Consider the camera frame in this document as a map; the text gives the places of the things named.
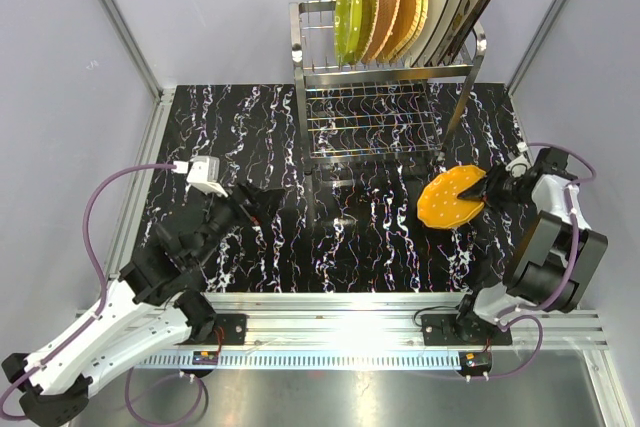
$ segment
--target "orange plate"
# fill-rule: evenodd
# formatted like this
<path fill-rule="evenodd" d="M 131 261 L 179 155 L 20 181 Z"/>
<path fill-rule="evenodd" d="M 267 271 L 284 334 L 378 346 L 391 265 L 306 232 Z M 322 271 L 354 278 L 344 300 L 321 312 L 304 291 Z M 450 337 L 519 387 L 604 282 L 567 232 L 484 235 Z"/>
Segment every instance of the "orange plate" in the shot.
<path fill-rule="evenodd" d="M 460 200 L 458 194 L 484 177 L 475 165 L 459 165 L 443 172 L 422 191 L 418 218 L 432 229 L 455 229 L 469 222 L 484 208 L 484 202 Z"/>

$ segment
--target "black and white marble tabletop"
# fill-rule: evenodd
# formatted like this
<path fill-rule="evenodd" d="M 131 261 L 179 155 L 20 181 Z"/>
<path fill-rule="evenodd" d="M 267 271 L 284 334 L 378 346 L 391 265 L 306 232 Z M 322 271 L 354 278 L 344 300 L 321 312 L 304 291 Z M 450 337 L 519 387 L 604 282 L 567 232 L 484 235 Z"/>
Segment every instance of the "black and white marble tabletop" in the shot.
<path fill-rule="evenodd" d="M 446 129 L 456 84 L 429 84 L 426 96 L 437 129 Z M 221 183 L 250 181 L 284 188 L 272 224 L 236 228 L 222 241 L 203 275 L 214 292 L 443 292 L 497 278 L 533 212 L 485 209 L 457 230 L 433 230 L 416 217 L 424 186 L 445 167 L 420 159 L 342 164 L 340 179 L 305 176 L 293 85 L 199 85 L 177 89 L 158 161 L 212 155 Z M 477 84 L 449 149 L 446 168 L 488 170 L 508 161 L 522 140 L 502 84 Z M 187 201 L 185 178 L 157 172 L 138 232 Z"/>

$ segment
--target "green plate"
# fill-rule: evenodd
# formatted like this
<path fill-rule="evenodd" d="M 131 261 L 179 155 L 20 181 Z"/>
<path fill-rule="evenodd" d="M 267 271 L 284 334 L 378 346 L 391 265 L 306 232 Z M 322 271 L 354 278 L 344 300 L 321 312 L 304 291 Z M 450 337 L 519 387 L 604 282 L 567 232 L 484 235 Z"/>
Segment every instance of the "green plate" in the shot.
<path fill-rule="evenodd" d="M 334 20 L 336 60 L 338 65 L 355 63 L 360 38 L 362 0 L 336 0 Z"/>

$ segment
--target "metal floor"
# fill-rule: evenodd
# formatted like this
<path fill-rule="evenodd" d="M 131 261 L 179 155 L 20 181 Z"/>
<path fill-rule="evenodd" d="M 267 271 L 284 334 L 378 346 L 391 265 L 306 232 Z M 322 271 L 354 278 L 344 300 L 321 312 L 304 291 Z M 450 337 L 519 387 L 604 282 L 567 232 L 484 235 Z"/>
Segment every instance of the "metal floor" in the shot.
<path fill-rule="evenodd" d="M 519 365 L 496 352 L 494 372 Z M 138 370 L 132 396 L 167 375 Z M 441 377 L 454 380 L 442 380 Z M 220 370 L 205 378 L 209 391 L 185 425 L 211 427 L 353 426 L 603 426 L 586 365 L 578 353 L 543 351 L 530 369 L 506 380 L 467 385 L 449 372 Z M 136 404 L 156 422 L 181 417 L 195 386 L 176 379 Z M 72 427 L 135 426 L 124 405 L 124 377 L 92 399 Z"/>

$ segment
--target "dish rack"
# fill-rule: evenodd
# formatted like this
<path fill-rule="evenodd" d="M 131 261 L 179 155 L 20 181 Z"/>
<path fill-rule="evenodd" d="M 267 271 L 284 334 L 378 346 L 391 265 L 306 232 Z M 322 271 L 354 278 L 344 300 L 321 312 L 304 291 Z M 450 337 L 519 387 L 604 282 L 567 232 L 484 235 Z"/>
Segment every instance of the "dish rack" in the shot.
<path fill-rule="evenodd" d="M 305 174 L 326 164 L 442 158 L 487 50 L 480 23 L 473 28 L 473 58 L 464 46 L 459 64 L 410 67 L 414 59 L 403 58 L 391 64 L 338 65 L 333 44 L 335 4 L 335 0 L 313 0 L 289 5 Z M 464 77 L 464 81 L 441 140 L 426 81 L 444 77 Z"/>

